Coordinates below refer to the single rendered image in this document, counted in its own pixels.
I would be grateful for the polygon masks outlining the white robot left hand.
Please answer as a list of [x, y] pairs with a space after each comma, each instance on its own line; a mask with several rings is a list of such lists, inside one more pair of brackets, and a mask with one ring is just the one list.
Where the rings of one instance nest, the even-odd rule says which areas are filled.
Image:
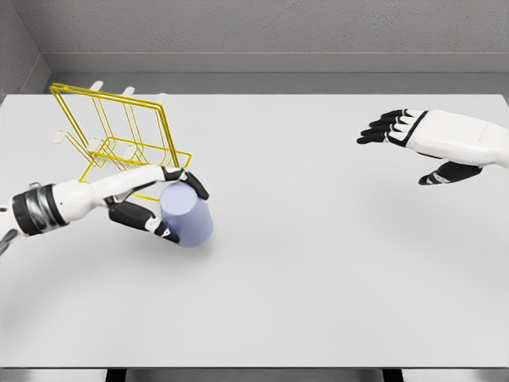
[[167, 182], [168, 185], [184, 182], [191, 186], [203, 201], [206, 202], [209, 198], [208, 191], [197, 177], [183, 168], [168, 169], [156, 165], [141, 166], [134, 170], [127, 170], [105, 177], [91, 184], [107, 196], [105, 199], [107, 204], [104, 207], [108, 209], [110, 220], [129, 228], [151, 232], [162, 239], [179, 245], [180, 237], [170, 230], [161, 215], [156, 216], [148, 208], [127, 200], [134, 192], [162, 182]]

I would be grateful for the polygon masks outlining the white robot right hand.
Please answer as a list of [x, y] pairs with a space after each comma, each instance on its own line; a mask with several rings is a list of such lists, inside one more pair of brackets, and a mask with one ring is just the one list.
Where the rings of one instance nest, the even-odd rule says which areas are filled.
[[483, 119], [441, 110], [389, 111], [360, 132], [357, 143], [390, 143], [445, 163], [422, 176], [419, 185], [464, 181], [486, 166], [509, 171], [509, 129]]

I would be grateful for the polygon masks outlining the pale blue cup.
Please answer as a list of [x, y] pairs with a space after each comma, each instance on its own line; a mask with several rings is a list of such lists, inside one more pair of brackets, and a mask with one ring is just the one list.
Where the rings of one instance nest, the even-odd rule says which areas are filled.
[[212, 235], [213, 220], [208, 204], [184, 182], [166, 186], [159, 205], [163, 221], [180, 237], [180, 246], [199, 247]]

